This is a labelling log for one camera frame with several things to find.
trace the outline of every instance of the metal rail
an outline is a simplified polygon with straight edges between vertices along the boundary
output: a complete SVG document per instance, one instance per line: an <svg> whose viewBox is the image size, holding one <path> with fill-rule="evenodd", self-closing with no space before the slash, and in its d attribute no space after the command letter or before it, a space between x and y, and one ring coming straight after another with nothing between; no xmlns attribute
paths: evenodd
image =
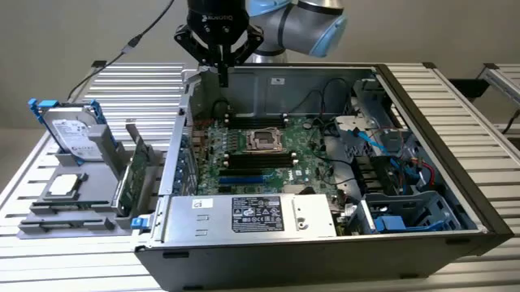
<svg viewBox="0 0 520 292"><path fill-rule="evenodd" d="M436 69L423 64L389 64L389 68L517 237L484 256L459 259L428 279L257 291L520 291L519 153ZM167 149L181 71L179 64L118 64L92 82L86 99L100 101L111 129L127 147L131 139L123 122L131 116L138 118L147 142ZM5 202L0 209L0 291L161 291L134 256L131 237L16 238L17 223L58 165L56 149L44 136L0 195L0 206Z"/></svg>

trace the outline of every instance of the gray floor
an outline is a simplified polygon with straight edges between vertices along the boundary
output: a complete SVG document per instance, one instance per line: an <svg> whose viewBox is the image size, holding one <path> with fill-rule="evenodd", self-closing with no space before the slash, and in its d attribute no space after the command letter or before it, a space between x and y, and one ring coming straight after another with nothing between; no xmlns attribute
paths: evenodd
<svg viewBox="0 0 520 292"><path fill-rule="evenodd" d="M42 129L0 129L0 190L8 184L43 133Z"/></svg>

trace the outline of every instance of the motherboard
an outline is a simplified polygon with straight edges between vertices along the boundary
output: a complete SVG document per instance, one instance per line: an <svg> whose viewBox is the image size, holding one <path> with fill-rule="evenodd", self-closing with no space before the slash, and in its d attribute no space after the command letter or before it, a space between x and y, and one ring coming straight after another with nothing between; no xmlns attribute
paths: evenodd
<svg viewBox="0 0 520 292"><path fill-rule="evenodd" d="M223 121L213 122L207 128L197 128L198 195L300 193L312 187L316 193L334 196L336 186L321 180L322 176L332 176L330 164L313 154L309 147L312 140L318 140L318 137L310 139L316 129L314 126L304 128L304 124L309 126L310 120L297 117L288 119L285 128L235 129ZM326 157L325 151L314 151L320 157ZM239 169L231 170L227 158L231 156L233 159L234 155L245 161ZM262 156L273 158L277 163L290 157L290 165L258 168L251 162Z"/></svg>

